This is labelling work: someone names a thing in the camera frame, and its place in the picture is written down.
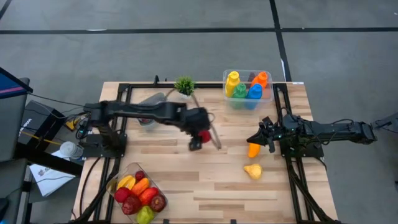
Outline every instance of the green bottle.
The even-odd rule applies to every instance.
[[[235,99],[245,99],[246,97],[246,85],[243,83],[239,83],[232,93],[232,98]],[[231,107],[234,109],[242,109],[244,105],[244,101],[234,101],[231,100]]]

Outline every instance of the green plant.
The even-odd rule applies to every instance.
[[[195,82],[192,81],[191,77],[180,77],[174,83],[174,88],[184,95],[190,96],[193,93],[193,87],[195,86]]]

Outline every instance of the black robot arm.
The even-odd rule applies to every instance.
[[[274,152],[273,141],[282,141],[289,145],[293,152],[292,156],[302,156],[331,141],[348,140],[360,144],[371,144],[377,140],[370,125],[350,121],[350,123],[320,124],[287,114],[279,124],[273,124],[269,117],[266,117],[259,123],[258,132],[248,138],[247,142],[262,146],[269,145],[270,152]]]
[[[191,151],[201,149],[200,131],[210,129],[210,120],[205,108],[187,109],[185,103],[161,102],[156,105],[137,105],[117,101],[87,103],[83,109],[90,114],[89,125],[98,128],[103,144],[110,149],[121,147],[118,134],[111,129],[109,121],[115,117],[153,119],[158,123],[173,125],[192,136]]]

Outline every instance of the wooden tabletop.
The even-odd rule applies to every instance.
[[[118,85],[119,82],[105,82],[100,100],[115,100]],[[292,112],[312,120],[304,85],[287,83],[287,86]],[[155,93],[169,90],[135,88],[131,103],[139,103]],[[169,200],[154,223],[161,223],[164,218],[171,223],[229,223],[231,219],[238,223],[295,222],[286,164],[278,143],[275,143],[276,152],[273,154],[269,153],[268,147],[262,147],[257,157],[247,157],[246,139],[257,132],[258,122],[266,116],[274,122],[277,120],[275,103],[256,111],[234,111],[223,99],[222,89],[199,88],[195,90],[195,96],[200,106],[215,115],[213,124],[223,145],[219,151],[209,142],[203,145],[202,150],[190,152],[187,146],[190,137],[173,126],[160,124],[147,132],[136,119],[128,119],[127,122],[128,145],[120,168],[138,162]],[[178,93],[172,93],[169,101],[186,102],[189,108],[195,107],[192,100],[184,100]],[[94,160],[88,159],[83,168],[73,208],[77,215],[81,187]],[[97,163],[89,176],[83,210],[98,192],[103,160]],[[303,162],[310,193],[327,215],[337,219],[325,168],[313,158],[303,158]],[[260,180],[251,180],[243,171],[243,166],[253,163],[264,169]],[[306,219],[301,194],[299,197],[302,216]],[[103,199],[100,219],[105,217],[107,201],[108,194]],[[112,223],[129,223],[116,203]]]

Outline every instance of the clear plastic bin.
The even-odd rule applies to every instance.
[[[246,85],[246,93],[250,89],[252,80],[258,76],[260,72],[267,73],[267,86],[262,90],[261,99],[242,99],[242,98],[229,98],[226,96],[226,79],[232,71],[237,71],[239,73],[240,83]],[[223,91],[224,99],[228,102],[231,108],[236,110],[254,110],[259,107],[260,104],[269,103],[274,100],[274,89],[272,87],[272,76],[271,73],[267,71],[259,70],[225,70],[223,74]]]
[[[123,169],[122,171],[120,171],[117,175],[115,175],[109,182],[108,184],[106,184],[106,190],[109,192],[109,194],[112,195],[113,199],[114,199],[114,193],[116,192],[116,187],[118,186],[119,181],[127,176],[127,175],[132,175],[134,176],[136,174],[137,171],[142,170],[144,171],[140,165],[138,165],[138,163],[130,163],[125,169]],[[155,182],[148,176],[148,174],[144,171],[145,173],[145,177],[149,179],[150,181],[150,187],[156,187],[158,188],[158,186],[156,186]],[[163,197],[165,198],[166,201],[166,206],[168,205],[168,201],[166,196],[163,194],[163,192],[159,189],[159,194],[163,195]],[[120,209],[122,208],[122,203],[119,203],[117,201],[114,201],[115,203],[117,203],[120,206]],[[133,214],[133,215],[126,215],[127,217],[129,217],[129,219],[131,220],[131,223],[138,223],[136,220],[136,216],[137,213]]]

